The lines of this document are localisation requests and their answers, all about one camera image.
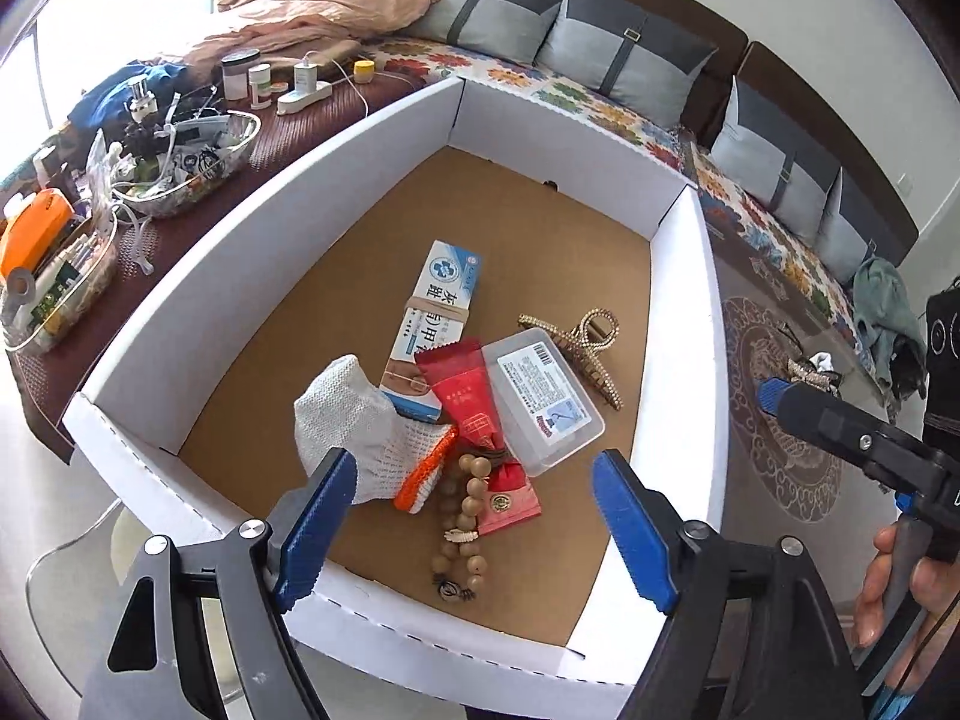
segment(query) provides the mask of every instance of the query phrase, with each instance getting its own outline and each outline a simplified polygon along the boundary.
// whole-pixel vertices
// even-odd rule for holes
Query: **red wrapper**
[[[461,437],[491,452],[506,447],[480,341],[464,338],[417,352],[414,360],[433,394],[459,426]]]
[[[511,458],[493,469],[490,475],[483,512],[477,517],[477,533],[486,536],[540,513],[539,498],[523,466]]]

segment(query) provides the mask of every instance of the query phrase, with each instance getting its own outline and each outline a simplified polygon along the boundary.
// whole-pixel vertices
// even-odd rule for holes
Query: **power strip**
[[[299,113],[307,105],[312,105],[319,100],[326,100],[332,94],[333,86],[326,81],[317,81],[315,92],[287,92],[283,97],[277,99],[277,116]]]

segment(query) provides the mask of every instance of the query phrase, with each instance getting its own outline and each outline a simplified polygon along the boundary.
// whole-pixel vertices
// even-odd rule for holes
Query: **brown cardboard box bottom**
[[[316,191],[322,203],[323,186]],[[590,391],[606,433],[536,478],[541,517],[483,539],[490,571],[476,600],[450,605],[431,584],[430,557],[442,543],[435,499],[415,515],[389,501],[353,507],[330,557],[432,607],[563,646],[608,542],[590,491],[590,462],[607,447],[629,454],[634,440],[650,247],[558,191],[462,151],[439,151],[357,221],[277,306],[213,392],[181,458],[260,517],[285,490],[302,485],[294,400],[344,354],[356,354],[368,379],[379,381],[434,239],[483,257],[465,337],[489,343],[512,335],[521,313],[573,327],[589,309],[611,309],[621,332],[603,359],[624,407],[615,412]]]

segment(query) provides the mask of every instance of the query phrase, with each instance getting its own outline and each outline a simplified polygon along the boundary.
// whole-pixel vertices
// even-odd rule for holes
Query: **gold hair clip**
[[[605,330],[601,327],[595,321],[597,317],[606,319],[610,328]],[[620,393],[613,384],[613,379],[597,357],[598,352],[613,346],[613,342],[620,333],[620,323],[611,312],[604,308],[595,308],[588,312],[580,320],[580,324],[572,330],[560,330],[554,324],[530,317],[528,314],[521,314],[517,322],[525,330],[539,327],[549,333],[553,343],[560,349],[560,354],[563,354],[574,370],[593,384],[613,408],[620,410],[623,407],[623,400],[620,399]]]

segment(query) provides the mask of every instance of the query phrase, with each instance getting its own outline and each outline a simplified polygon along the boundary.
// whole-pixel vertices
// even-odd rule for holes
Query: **black device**
[[[684,522],[619,452],[601,453],[593,465],[597,504],[637,592],[666,615],[621,720],[862,720],[869,685],[914,630],[919,607],[909,571],[923,554],[957,554],[954,459],[806,384],[770,380],[760,402],[787,432],[901,493],[906,517],[932,538],[904,538],[895,549],[884,596],[889,623],[854,664],[803,543],[726,541],[707,523]],[[80,720],[223,720],[200,614],[205,597],[221,599],[253,717],[326,718],[281,615],[313,589],[355,484],[354,460],[333,449],[307,487],[286,493],[266,521],[179,549],[166,536],[148,539],[124,584],[116,637],[86,684]],[[734,599],[751,601],[746,645],[731,678],[712,682],[724,610]]]

